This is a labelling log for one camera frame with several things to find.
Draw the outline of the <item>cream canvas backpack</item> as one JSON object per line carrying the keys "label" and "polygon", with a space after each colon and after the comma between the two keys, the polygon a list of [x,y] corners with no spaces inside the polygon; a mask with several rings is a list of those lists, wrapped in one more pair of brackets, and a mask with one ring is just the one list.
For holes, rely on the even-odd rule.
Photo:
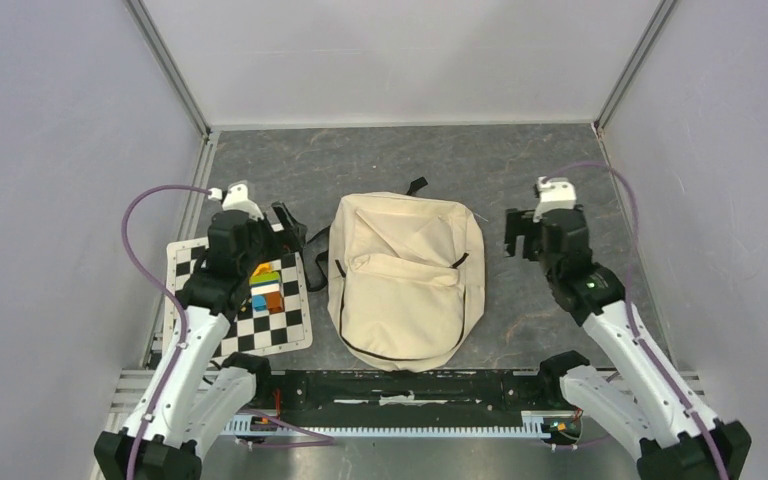
{"label": "cream canvas backpack", "polygon": [[485,312],[485,244],[465,205],[429,199],[425,178],[403,193],[343,196],[315,234],[315,258],[337,336],[384,371],[444,366]]}

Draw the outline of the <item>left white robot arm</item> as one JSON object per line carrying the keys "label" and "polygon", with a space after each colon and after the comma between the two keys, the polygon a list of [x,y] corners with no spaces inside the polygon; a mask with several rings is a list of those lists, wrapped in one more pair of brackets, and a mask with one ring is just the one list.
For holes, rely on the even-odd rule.
{"label": "left white robot arm", "polygon": [[133,412],[117,432],[103,431],[94,456],[106,479],[198,479],[203,459],[228,421],[245,404],[266,405],[274,394],[267,360],[233,353],[204,395],[209,361],[250,298],[258,266],[300,251],[307,228],[281,202],[272,205],[282,226],[242,210],[213,216],[207,247],[190,277],[171,297],[180,318],[176,340],[164,351]]}

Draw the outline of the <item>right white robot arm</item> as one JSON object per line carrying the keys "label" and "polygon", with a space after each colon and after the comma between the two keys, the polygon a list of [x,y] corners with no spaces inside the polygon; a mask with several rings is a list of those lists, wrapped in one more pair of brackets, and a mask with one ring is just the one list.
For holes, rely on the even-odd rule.
{"label": "right white robot arm", "polygon": [[551,408],[581,409],[621,444],[642,479],[737,479],[751,447],[683,379],[645,329],[623,283],[593,259],[581,206],[506,212],[505,251],[540,265],[557,304],[613,362],[617,389],[576,351],[540,365],[537,392]]}

